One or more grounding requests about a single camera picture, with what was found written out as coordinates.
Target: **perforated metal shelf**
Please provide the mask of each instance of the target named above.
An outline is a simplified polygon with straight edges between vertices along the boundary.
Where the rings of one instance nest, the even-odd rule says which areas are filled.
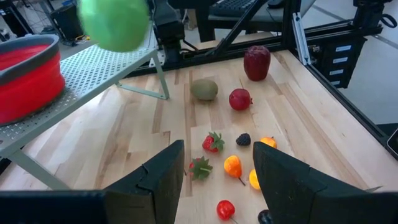
[[[8,150],[10,147],[15,149],[27,144],[155,56],[156,49],[148,45],[128,53],[110,52],[94,45],[62,60],[61,73],[66,81],[63,94],[30,118],[0,127],[1,155],[8,156],[12,151]]]

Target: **metal leg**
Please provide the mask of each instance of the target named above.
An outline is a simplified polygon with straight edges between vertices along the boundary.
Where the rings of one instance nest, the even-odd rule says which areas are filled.
[[[160,80],[160,84],[162,85],[162,89],[163,89],[163,93],[164,94],[160,94],[160,93],[156,93],[153,91],[149,91],[149,90],[143,90],[131,85],[126,85],[126,84],[122,84],[117,82],[116,85],[120,88],[123,88],[125,90],[130,90],[130,91],[135,91],[137,93],[142,93],[144,95],[147,96],[153,96],[156,98],[160,98],[163,100],[167,100],[169,98],[169,89],[167,88],[167,83],[166,80],[164,79],[164,74],[163,74],[163,70],[162,70],[162,66],[159,62],[159,58],[157,57],[157,52],[154,53],[154,56],[152,56],[152,58],[154,59],[155,62],[155,66],[156,66],[156,70],[157,70],[157,75],[159,76],[159,80]]]
[[[15,162],[24,170],[32,174],[39,181],[53,190],[69,190],[70,188],[61,180],[52,175],[47,169],[42,167],[37,161],[30,156],[24,154],[21,150],[17,150],[8,157],[9,160]]]

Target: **strawberry leaves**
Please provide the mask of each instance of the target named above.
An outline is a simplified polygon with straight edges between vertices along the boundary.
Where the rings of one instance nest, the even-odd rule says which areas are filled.
[[[193,167],[189,171],[193,174],[192,180],[206,179],[213,167],[209,165],[209,160],[202,156],[200,159],[192,159]]]
[[[209,135],[214,139],[214,142],[211,144],[211,149],[217,149],[219,152],[221,152],[224,149],[224,140],[221,139],[221,133],[220,136],[218,136],[217,133],[209,133]]]

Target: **strawberry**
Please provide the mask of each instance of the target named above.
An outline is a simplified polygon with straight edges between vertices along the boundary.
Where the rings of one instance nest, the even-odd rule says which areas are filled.
[[[192,176],[192,180],[204,180],[206,179],[213,170],[213,167],[209,165],[209,160],[205,159],[204,156],[201,158],[192,159],[189,165],[189,172]]]
[[[224,143],[225,142],[221,139],[221,133],[220,136],[218,136],[217,133],[214,132],[209,133],[201,146],[204,150],[209,152],[220,152],[224,149]]]

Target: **toy fruit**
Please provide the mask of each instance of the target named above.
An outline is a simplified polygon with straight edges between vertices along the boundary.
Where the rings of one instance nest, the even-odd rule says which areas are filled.
[[[229,95],[229,104],[234,110],[246,110],[253,104],[250,93],[245,89],[235,89]]]
[[[236,144],[239,146],[250,146],[251,139],[250,135],[248,133],[241,134],[237,139],[236,139]]]
[[[224,170],[231,177],[238,178],[242,182],[242,184],[244,186],[246,186],[246,184],[241,179],[241,176],[242,176],[242,163],[239,160],[238,156],[235,156],[235,155],[229,156],[224,161]]]
[[[199,100],[214,100],[217,93],[218,86],[212,80],[199,79],[191,84],[191,94]]]
[[[115,52],[138,48],[145,39],[149,10],[145,0],[84,0],[79,18],[85,34]]]
[[[261,81],[265,79],[270,64],[271,53],[264,46],[252,46],[244,54],[244,71],[252,81]]]
[[[209,165],[209,160],[205,159],[204,156],[201,158],[192,159],[189,165],[189,172],[192,176],[192,180],[204,180],[213,170],[213,167]]]
[[[275,149],[277,149],[277,144],[276,141],[274,139],[274,137],[264,137],[260,140],[260,142],[269,145],[270,147],[273,147]]]
[[[252,171],[250,171],[249,174],[249,182],[250,185],[256,189],[256,190],[260,190],[260,184],[259,184],[259,180],[257,179],[257,174],[256,174],[256,170],[253,169]]]
[[[218,202],[217,215],[221,220],[223,221],[232,220],[235,223],[237,223],[237,221],[235,221],[232,218],[234,214],[235,214],[235,206],[230,201],[222,200]]]
[[[263,210],[257,216],[260,224],[272,224],[272,218],[269,213],[269,210]]]
[[[217,133],[213,132],[207,135],[201,146],[204,150],[209,152],[220,152],[224,149],[224,143],[225,142],[221,139],[221,133],[220,136],[218,136]]]

